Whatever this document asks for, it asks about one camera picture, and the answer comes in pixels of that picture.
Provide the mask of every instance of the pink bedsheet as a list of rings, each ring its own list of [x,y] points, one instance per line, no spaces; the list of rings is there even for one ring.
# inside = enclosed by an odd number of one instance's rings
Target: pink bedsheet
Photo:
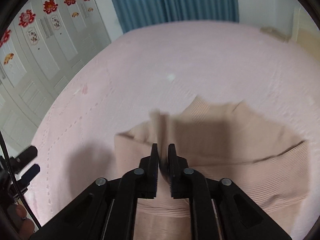
[[[196,95],[214,103],[245,100],[310,141],[311,192],[292,232],[302,239],[320,213],[320,66],[292,41],[212,21],[131,31],[67,85],[32,141],[41,172],[26,197],[40,222],[96,178],[115,178],[116,133],[155,108],[180,112]]]

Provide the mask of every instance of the curtain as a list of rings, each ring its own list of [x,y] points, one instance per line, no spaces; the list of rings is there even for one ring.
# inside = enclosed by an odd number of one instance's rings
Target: curtain
[[[124,33],[183,20],[239,21],[238,0],[112,0]]]

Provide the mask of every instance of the white wardrobe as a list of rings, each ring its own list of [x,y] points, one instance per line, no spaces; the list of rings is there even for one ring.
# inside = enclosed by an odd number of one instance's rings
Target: white wardrobe
[[[29,0],[0,40],[0,129],[29,146],[55,98],[110,39],[94,0]]]

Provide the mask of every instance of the clothing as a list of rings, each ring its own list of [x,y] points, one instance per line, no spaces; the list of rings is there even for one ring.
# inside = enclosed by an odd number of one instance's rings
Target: clothing
[[[200,97],[181,114],[154,111],[148,122],[115,136],[119,172],[136,168],[158,143],[169,143],[189,167],[209,179],[230,178],[287,233],[308,194],[308,143],[289,128],[265,120],[244,102],[210,105]],[[166,174],[154,200],[139,199],[134,239],[191,239],[186,199],[172,199]]]

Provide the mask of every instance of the silver rivet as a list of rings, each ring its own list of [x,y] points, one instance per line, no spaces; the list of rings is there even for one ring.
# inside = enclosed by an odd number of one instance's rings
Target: silver rivet
[[[142,174],[144,174],[144,169],[143,168],[137,168],[137,169],[134,170],[134,174],[142,175]]]
[[[232,181],[231,179],[228,179],[228,178],[224,178],[221,180],[222,184],[225,185],[225,186],[230,186]]]
[[[96,184],[97,184],[98,186],[102,186],[102,185],[104,185],[106,182],[107,182],[107,181],[106,181],[106,179],[104,179],[104,178],[98,178],[98,179],[96,179]]]
[[[188,175],[192,174],[193,172],[194,172],[194,170],[192,168],[185,168],[183,170],[183,173],[188,174]]]

